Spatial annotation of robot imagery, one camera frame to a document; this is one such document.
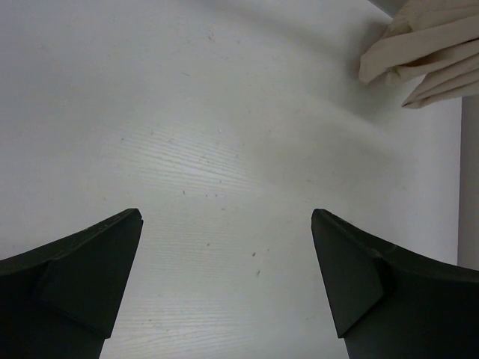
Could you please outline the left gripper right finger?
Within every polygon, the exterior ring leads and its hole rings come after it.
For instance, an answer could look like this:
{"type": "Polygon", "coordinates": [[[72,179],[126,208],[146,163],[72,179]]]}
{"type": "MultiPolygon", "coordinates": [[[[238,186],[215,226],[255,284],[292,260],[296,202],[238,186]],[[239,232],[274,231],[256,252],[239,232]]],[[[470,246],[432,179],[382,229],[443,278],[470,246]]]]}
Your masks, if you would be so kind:
{"type": "Polygon", "coordinates": [[[335,329],[350,358],[476,358],[478,273],[406,250],[324,209],[311,217],[335,329]]]}

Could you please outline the beige trousers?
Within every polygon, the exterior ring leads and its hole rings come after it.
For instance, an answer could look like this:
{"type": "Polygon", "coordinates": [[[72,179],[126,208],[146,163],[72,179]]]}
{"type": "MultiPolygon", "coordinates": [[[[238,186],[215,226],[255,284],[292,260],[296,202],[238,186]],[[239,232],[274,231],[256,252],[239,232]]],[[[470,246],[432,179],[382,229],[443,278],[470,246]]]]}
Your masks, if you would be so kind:
{"type": "Polygon", "coordinates": [[[390,85],[421,77],[404,108],[478,94],[478,2],[408,1],[361,56],[359,79],[390,85]]]}

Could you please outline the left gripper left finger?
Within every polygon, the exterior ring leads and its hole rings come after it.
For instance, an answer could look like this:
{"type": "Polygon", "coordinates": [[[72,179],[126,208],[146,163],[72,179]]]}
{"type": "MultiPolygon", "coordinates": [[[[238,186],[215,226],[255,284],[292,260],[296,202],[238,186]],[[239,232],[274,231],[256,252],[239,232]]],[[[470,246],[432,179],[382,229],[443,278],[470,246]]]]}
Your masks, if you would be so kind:
{"type": "Polygon", "coordinates": [[[126,209],[1,261],[2,358],[98,358],[111,337],[143,219],[126,209]]]}

